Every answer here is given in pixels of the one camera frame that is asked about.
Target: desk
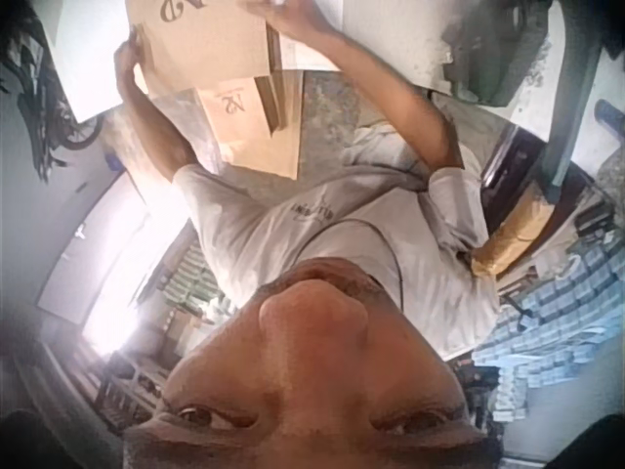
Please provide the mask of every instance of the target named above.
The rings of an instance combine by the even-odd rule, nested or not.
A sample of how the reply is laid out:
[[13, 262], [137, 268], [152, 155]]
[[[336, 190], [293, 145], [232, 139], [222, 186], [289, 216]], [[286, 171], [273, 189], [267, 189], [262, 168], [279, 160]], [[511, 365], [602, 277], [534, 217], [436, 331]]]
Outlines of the desk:
[[[441, 65], [449, 49], [440, 39], [452, 22], [479, 0], [317, 0], [326, 17], [393, 66], [412, 83], [449, 93]], [[115, 87], [113, 53], [128, 36], [125, 0], [34, 0], [69, 103], [79, 121], [121, 104]], [[487, 109], [549, 138], [564, 52], [563, 12], [558, 1], [549, 15], [549, 35], [539, 58], [508, 107]], [[335, 69], [319, 54], [283, 40], [283, 67]], [[602, 57], [596, 88], [573, 161], [596, 176], [618, 141], [594, 122], [598, 98], [625, 108], [622, 58]]]

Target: white wall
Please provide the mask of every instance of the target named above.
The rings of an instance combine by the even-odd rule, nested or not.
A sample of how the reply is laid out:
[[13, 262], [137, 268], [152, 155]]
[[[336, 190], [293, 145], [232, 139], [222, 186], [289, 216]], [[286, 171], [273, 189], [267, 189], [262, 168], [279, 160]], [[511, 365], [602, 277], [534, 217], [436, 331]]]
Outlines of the white wall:
[[[11, 91], [13, 75], [0, 67]], [[116, 173], [104, 161], [102, 147], [60, 149], [57, 157], [71, 162], [57, 168], [48, 185], [32, 164], [30, 140], [16, 105], [17, 95], [0, 94], [2, 215], [2, 316], [38, 314], [35, 304], [49, 272]]]

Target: hand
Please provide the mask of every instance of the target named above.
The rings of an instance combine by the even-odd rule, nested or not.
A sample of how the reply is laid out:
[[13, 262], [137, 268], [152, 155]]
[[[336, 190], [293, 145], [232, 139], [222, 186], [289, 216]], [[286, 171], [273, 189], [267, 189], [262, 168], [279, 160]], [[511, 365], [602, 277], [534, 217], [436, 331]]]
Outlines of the hand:
[[278, 32], [314, 47], [317, 38], [334, 32], [314, 0], [243, 0], [243, 8], [263, 19]]
[[128, 40], [124, 42], [115, 52], [115, 73], [117, 75], [117, 86], [130, 82], [135, 82], [135, 66], [141, 62], [142, 49], [139, 43], [137, 31], [130, 32]]

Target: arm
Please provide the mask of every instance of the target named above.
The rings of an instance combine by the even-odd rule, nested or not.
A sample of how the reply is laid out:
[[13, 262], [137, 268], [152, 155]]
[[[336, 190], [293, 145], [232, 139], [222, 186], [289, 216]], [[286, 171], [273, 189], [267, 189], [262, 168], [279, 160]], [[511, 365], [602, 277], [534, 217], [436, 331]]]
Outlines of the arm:
[[386, 116], [401, 137], [432, 171], [462, 167], [453, 127], [430, 102], [392, 69], [349, 38], [332, 29], [314, 0], [245, 3], [278, 31], [317, 49]]
[[137, 36], [132, 33], [115, 53], [117, 89], [147, 156], [171, 182], [179, 169], [197, 163], [197, 157], [188, 140], [135, 83], [139, 57]]

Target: cardboard panel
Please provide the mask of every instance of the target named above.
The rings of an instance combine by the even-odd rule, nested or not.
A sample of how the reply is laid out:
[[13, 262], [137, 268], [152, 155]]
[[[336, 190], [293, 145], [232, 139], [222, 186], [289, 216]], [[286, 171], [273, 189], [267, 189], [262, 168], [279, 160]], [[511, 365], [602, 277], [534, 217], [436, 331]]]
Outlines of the cardboard panel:
[[197, 95], [219, 143], [268, 140], [277, 127], [271, 86], [261, 91], [255, 78], [226, 81]]
[[222, 159], [233, 166], [271, 173], [297, 180], [302, 135], [302, 71], [282, 72], [285, 127], [270, 140], [247, 140], [220, 145]]
[[236, 0], [127, 0], [153, 96], [271, 74], [268, 28]]

